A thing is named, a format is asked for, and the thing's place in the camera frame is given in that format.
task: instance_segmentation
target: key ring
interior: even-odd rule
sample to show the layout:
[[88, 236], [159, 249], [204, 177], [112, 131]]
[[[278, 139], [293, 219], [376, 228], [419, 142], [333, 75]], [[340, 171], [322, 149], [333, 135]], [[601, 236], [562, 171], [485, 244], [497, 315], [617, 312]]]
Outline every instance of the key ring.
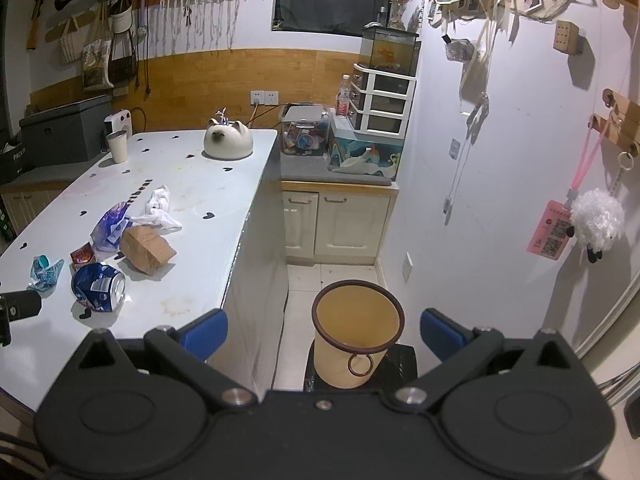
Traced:
[[[626, 157], [626, 160], [628, 160], [628, 165], [625, 166], [622, 163], [623, 158]], [[634, 158], [631, 156], [631, 153], [629, 152], [622, 152], [618, 155], [618, 164], [620, 165], [620, 169], [622, 171], [631, 171], [634, 168], [634, 164], [635, 164], [635, 160]]]

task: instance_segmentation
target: glass vase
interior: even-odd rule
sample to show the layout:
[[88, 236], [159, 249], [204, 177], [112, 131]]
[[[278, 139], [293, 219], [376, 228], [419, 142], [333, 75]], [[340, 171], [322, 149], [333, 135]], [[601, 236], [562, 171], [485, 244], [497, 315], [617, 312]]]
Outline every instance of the glass vase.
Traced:
[[406, 30], [404, 23], [402, 22], [402, 16], [406, 11], [406, 4], [399, 2], [391, 2], [391, 12], [389, 13], [389, 28], [396, 30]]

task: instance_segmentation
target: qr code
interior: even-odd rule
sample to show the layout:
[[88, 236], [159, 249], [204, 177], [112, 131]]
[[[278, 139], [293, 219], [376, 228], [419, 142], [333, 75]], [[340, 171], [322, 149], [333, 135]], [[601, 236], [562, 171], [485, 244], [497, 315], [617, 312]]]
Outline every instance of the qr code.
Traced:
[[570, 225], [571, 225], [571, 222], [568, 222], [567, 220], [559, 219], [556, 222], [556, 225], [554, 225], [554, 228], [552, 229], [550, 236], [555, 236], [556, 238], [560, 238], [561, 240], [564, 240], [564, 238], [566, 237], [566, 230]]
[[562, 246], [561, 241], [554, 240], [553, 238], [548, 238], [545, 243], [545, 246], [542, 247], [542, 251], [540, 252], [540, 254], [542, 254], [542, 256], [549, 256], [550, 258], [555, 258], [561, 246]]

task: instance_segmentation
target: cabinet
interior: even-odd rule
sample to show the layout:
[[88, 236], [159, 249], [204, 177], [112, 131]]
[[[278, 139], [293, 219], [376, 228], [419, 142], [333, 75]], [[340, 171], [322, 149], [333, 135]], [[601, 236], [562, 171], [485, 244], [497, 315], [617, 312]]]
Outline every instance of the cabinet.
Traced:
[[388, 207], [385, 196], [321, 193], [315, 254], [375, 258]]
[[48, 191], [24, 191], [2, 193], [2, 201], [9, 215], [9, 220], [14, 226], [15, 233], [19, 235], [25, 230], [36, 216], [38, 216], [55, 197], [62, 193], [62, 189]]
[[284, 191], [284, 225], [287, 256], [314, 257], [318, 193]]

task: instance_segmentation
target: power outlet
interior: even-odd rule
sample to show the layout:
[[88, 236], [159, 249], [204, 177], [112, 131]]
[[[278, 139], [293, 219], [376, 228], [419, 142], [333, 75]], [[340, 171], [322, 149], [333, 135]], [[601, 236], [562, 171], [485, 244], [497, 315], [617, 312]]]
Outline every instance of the power outlet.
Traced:
[[263, 105], [264, 104], [264, 90], [251, 90], [249, 92], [249, 104], [251, 104], [251, 105]]
[[266, 105], [277, 105], [278, 102], [278, 93], [277, 92], [269, 92], [266, 91], [264, 93], [264, 104]]
[[409, 281], [409, 276], [413, 268], [414, 263], [411, 261], [411, 256], [409, 256], [409, 253], [406, 253], [404, 255], [404, 262], [402, 262], [402, 277], [405, 283]]

